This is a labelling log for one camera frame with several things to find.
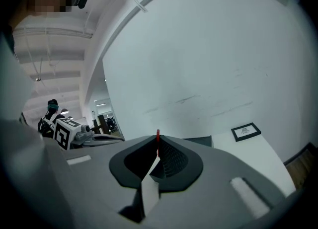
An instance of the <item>wooden floor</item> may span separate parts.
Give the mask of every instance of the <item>wooden floor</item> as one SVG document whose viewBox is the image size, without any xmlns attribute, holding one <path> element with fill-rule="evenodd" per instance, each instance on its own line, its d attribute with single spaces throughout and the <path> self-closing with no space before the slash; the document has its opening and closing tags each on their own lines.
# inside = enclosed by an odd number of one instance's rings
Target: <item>wooden floor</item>
<svg viewBox="0 0 318 229">
<path fill-rule="evenodd" d="M 301 189 L 315 163 L 315 149 L 304 149 L 285 164 L 296 189 Z"/>
</svg>

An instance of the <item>person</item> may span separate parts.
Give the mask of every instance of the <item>person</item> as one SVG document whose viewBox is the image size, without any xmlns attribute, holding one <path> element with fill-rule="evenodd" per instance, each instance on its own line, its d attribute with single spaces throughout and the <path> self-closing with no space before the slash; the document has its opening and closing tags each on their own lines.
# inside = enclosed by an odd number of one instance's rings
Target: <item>person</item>
<svg viewBox="0 0 318 229">
<path fill-rule="evenodd" d="M 63 115 L 57 114 L 58 109 L 57 100 L 52 99 L 48 101 L 48 111 L 44 118 L 41 118 L 38 123 L 38 131 L 43 137 L 53 138 L 56 120 L 65 118 Z"/>
<path fill-rule="evenodd" d="M 29 15 L 46 15 L 49 12 L 65 12 L 70 10 L 71 6 L 77 0 L 22 0 L 13 10 L 6 13 L 6 24 L 1 27 L 2 32 L 14 52 L 13 31 L 17 25 Z"/>
</svg>

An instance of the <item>framed picture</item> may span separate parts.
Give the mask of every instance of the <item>framed picture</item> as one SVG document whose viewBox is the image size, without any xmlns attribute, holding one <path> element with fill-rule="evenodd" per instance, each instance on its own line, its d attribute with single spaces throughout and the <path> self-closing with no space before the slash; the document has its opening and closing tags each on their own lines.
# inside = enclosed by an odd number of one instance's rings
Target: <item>framed picture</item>
<svg viewBox="0 0 318 229">
<path fill-rule="evenodd" d="M 231 131 L 236 142 L 243 141 L 261 134 L 261 131 L 257 128 L 257 126 L 255 126 L 254 123 L 249 123 L 238 128 L 233 128 L 231 129 Z"/>
</svg>

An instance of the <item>white table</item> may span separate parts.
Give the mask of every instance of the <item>white table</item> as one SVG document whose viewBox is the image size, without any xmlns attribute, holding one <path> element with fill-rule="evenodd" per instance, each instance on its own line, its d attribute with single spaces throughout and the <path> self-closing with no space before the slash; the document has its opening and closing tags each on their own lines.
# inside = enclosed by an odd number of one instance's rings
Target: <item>white table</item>
<svg viewBox="0 0 318 229">
<path fill-rule="evenodd" d="M 235 142 L 231 131 L 212 136 L 214 148 L 226 151 L 263 174 L 287 197 L 296 188 L 286 167 L 262 135 Z"/>
</svg>

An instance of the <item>black picture frame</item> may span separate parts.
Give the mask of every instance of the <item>black picture frame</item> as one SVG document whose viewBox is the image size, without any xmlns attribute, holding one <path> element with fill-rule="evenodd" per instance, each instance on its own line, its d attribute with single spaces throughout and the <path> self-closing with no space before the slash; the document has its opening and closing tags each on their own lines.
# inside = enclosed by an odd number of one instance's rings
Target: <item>black picture frame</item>
<svg viewBox="0 0 318 229">
<path fill-rule="evenodd" d="M 238 136 L 236 135 L 235 130 L 240 129 L 240 128 L 244 128 L 244 127 L 248 127 L 248 126 L 253 126 L 253 127 L 255 128 L 256 132 L 255 132 L 255 133 L 252 133 L 252 134 L 250 134 L 250 135 L 242 136 L 242 137 L 238 137 Z M 249 124 L 246 124 L 246 125 L 244 125 L 244 126 L 240 126 L 240 127 L 237 127 L 237 128 L 232 128 L 231 131 L 232 131 L 232 134 L 234 135 L 234 138 L 235 138 L 235 141 L 236 141 L 236 142 L 243 141 L 243 140 L 249 139 L 249 138 L 254 137 L 254 136 L 258 136 L 258 135 L 260 135 L 260 134 L 262 133 L 262 132 L 258 129 L 258 127 L 255 126 L 255 124 L 254 124 L 253 122 L 252 122 L 252 123 L 249 123 Z"/>
</svg>

